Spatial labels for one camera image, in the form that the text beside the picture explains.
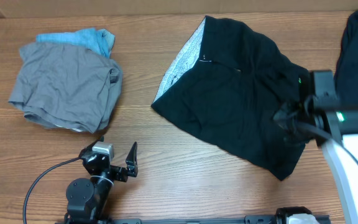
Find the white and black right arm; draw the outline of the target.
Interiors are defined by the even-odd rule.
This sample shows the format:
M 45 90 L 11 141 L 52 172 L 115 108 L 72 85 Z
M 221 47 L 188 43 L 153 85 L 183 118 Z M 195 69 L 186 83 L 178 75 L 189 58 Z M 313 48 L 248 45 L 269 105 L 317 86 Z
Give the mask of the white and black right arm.
M 330 70 L 298 79 L 299 100 L 273 119 L 297 140 L 316 141 L 337 187 L 346 223 L 358 223 L 358 108 L 342 104 Z

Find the black shorts with white waistband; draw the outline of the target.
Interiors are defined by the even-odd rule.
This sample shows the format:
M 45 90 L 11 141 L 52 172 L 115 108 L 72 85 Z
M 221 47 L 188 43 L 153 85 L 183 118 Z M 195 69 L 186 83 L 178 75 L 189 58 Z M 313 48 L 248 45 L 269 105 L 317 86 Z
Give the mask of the black shorts with white waistband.
M 181 130 L 286 179 L 304 148 L 274 120 L 307 69 L 267 36 L 206 16 L 165 72 L 152 109 Z

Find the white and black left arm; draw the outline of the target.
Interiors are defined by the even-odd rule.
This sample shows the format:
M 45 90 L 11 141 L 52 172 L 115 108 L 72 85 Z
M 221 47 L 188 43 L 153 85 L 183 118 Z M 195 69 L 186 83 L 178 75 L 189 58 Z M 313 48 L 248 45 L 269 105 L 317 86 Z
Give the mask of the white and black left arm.
M 103 215 L 103 210 L 115 182 L 127 182 L 129 177 L 137 177 L 137 143 L 132 145 L 125 167 L 112 165 L 113 158 L 113 145 L 104 142 L 103 138 L 80 152 L 79 159 L 90 178 L 79 178 L 68 185 L 65 223 L 113 223 L 112 218 Z

